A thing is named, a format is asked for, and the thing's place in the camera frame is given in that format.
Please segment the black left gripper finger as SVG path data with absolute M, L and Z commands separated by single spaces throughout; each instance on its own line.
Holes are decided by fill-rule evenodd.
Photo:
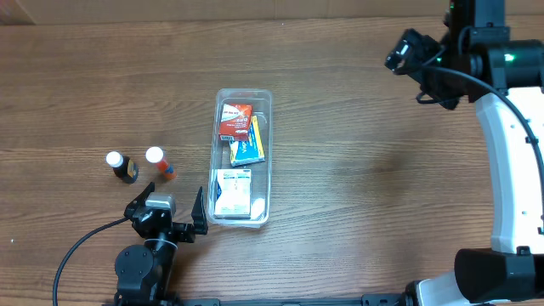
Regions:
M 145 201 L 152 192 L 155 191 L 155 183 L 150 182 L 145 189 L 131 202 L 129 202 L 125 208 L 125 214 L 134 214 L 136 210 L 145 205 Z
M 200 187 L 196 198 L 195 204 L 191 211 L 191 217 L 193 219 L 193 231 L 196 235 L 206 235 L 208 232 L 207 215 L 205 212 L 203 188 Z

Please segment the white medicine box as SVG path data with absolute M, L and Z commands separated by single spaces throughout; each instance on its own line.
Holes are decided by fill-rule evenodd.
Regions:
M 216 218 L 250 218 L 251 182 L 250 169 L 219 169 L 214 216 Z

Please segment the dark bottle white cap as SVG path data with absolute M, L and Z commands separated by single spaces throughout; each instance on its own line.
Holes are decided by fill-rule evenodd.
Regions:
M 111 151 L 105 157 L 106 163 L 112 168 L 114 174 L 126 184 L 133 184 L 139 176 L 139 167 L 128 156 L 118 151 Z

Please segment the clear plastic container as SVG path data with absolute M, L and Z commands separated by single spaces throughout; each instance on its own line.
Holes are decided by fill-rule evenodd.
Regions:
M 259 228 L 269 219 L 273 144 L 273 94 L 223 88 L 214 114 L 207 213 L 214 224 Z M 222 135 L 228 123 L 249 122 L 248 139 Z

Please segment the orange tube white cap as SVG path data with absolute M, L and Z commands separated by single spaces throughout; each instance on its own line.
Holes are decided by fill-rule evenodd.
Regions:
M 156 168 L 159 170 L 159 172 L 167 180 L 172 180 L 177 177 L 177 174 L 173 166 L 167 160 L 165 151 L 162 148 L 158 146 L 150 147 L 145 152 L 145 158 L 149 163 L 155 165 Z

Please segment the blue VapoDrops box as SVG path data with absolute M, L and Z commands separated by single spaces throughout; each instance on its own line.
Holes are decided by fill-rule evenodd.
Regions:
M 258 119 L 252 116 L 247 141 L 231 141 L 230 164 L 232 167 L 244 166 L 265 160 L 264 147 L 260 136 Z

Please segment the red medicine box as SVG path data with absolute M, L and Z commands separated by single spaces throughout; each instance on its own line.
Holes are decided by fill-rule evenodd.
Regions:
M 218 135 L 223 141 L 247 141 L 251 126 L 252 106 L 224 104 Z

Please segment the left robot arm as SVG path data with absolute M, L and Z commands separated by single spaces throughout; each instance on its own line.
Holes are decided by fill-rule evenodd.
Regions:
M 127 204 L 124 217 L 144 239 L 141 245 L 123 249 L 115 261 L 115 305 L 181 305 L 179 295 L 168 290 L 179 243 L 193 243 L 208 232 L 203 191 L 199 190 L 191 211 L 192 222 L 173 221 L 176 212 L 172 194 L 148 186 Z

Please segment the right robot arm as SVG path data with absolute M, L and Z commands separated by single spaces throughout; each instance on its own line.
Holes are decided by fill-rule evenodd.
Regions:
M 490 161 L 487 248 L 458 251 L 451 272 L 410 284 L 405 305 L 492 305 L 543 296 L 543 44 L 513 40 L 502 1 L 453 1 L 440 40 L 405 31 L 387 67 L 420 86 L 422 105 L 467 97 Z

